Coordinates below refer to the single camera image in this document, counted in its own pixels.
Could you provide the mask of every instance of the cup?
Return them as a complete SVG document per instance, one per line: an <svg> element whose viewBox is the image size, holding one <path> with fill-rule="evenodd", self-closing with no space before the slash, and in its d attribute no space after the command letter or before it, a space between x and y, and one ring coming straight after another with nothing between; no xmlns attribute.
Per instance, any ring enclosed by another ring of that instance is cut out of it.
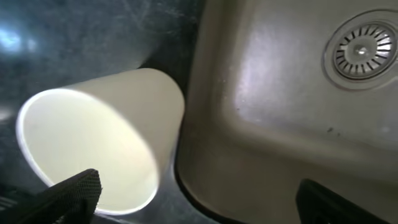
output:
<svg viewBox="0 0 398 224"><path fill-rule="evenodd" d="M103 186L96 213L125 215L154 198L183 111L176 83L143 68L34 95L18 114L16 134L48 186L94 168Z"/></svg>

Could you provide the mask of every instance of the stainless steel sink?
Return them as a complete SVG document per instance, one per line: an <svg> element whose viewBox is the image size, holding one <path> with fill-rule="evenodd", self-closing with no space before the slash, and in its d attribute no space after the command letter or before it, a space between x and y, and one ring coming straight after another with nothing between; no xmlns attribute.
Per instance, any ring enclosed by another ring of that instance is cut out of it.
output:
<svg viewBox="0 0 398 224"><path fill-rule="evenodd" d="M310 178L398 223L392 9L398 1L208 1L177 155L190 196L241 222L300 223L295 193Z"/></svg>

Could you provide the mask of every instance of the dark countertop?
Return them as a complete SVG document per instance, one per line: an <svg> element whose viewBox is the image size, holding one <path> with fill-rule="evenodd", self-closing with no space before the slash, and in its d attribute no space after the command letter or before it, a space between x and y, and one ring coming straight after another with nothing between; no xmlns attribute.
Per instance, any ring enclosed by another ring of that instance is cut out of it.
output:
<svg viewBox="0 0 398 224"><path fill-rule="evenodd" d="M139 67L168 73L183 92L204 0L0 0L0 182L45 185L24 160L15 120L32 95ZM212 223L185 199L173 165L134 223ZM108 223L96 217L96 223Z"/></svg>

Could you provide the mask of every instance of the sink drain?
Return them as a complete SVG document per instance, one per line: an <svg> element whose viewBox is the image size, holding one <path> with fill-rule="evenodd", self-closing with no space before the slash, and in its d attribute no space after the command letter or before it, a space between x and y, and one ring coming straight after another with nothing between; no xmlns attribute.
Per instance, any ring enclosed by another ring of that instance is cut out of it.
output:
<svg viewBox="0 0 398 224"><path fill-rule="evenodd" d="M383 85L398 74L398 13L370 11L345 22L325 47L322 62L329 80L348 90Z"/></svg>
<svg viewBox="0 0 398 224"><path fill-rule="evenodd" d="M381 74L394 60L397 41L386 24L365 24L348 32L335 51L335 67L352 80Z"/></svg>

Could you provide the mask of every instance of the black countertop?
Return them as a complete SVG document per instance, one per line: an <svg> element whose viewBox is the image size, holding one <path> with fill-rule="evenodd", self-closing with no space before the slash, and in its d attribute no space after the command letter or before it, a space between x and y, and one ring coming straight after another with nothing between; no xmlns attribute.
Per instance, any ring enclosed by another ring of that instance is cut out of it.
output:
<svg viewBox="0 0 398 224"><path fill-rule="evenodd" d="M32 95L139 67L169 74L183 92L204 0L0 0L0 182L45 188L16 141L15 120ZM212 223L179 191L173 165L134 223ZM96 217L96 223L108 221Z"/></svg>

